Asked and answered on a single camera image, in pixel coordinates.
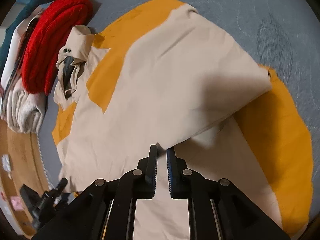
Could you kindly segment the cream folded quilt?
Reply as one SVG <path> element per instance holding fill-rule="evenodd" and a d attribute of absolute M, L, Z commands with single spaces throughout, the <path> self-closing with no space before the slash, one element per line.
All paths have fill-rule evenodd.
<path fill-rule="evenodd" d="M 9 91 L 4 120 L 16 133 L 39 133 L 46 113 L 46 95 L 28 93 L 20 78 Z"/>

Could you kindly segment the white folded bedding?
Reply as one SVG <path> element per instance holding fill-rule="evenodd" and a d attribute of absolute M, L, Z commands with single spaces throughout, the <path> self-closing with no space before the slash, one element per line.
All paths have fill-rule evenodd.
<path fill-rule="evenodd" d="M 34 18 L 39 18 L 42 14 L 42 9 L 36 9 L 28 18 L 24 19 L 14 30 L 11 41 L 9 43 L 8 56 L 5 61 L 3 73 L 1 76 L 1 87 L 6 90 L 9 79 L 15 67 L 15 62 L 18 58 L 18 52 L 24 40 L 25 33 Z"/>

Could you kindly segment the red folded blanket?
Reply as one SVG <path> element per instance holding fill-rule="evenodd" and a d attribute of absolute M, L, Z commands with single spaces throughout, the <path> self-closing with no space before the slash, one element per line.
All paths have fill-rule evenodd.
<path fill-rule="evenodd" d="M 93 15 L 90 0 L 55 0 L 44 10 L 27 44 L 22 83 L 28 93 L 48 95 L 57 76 L 59 50 L 75 25 L 86 25 Z"/>

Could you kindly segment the beige and orange hooded jacket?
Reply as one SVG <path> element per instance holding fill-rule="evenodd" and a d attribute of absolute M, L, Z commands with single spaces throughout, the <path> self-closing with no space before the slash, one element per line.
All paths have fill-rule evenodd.
<path fill-rule="evenodd" d="M 120 178 L 151 145 L 205 178 L 231 180 L 291 238 L 309 221 L 311 136 L 276 72 L 178 0 L 151 0 L 59 51 L 52 135 L 82 191 Z"/>

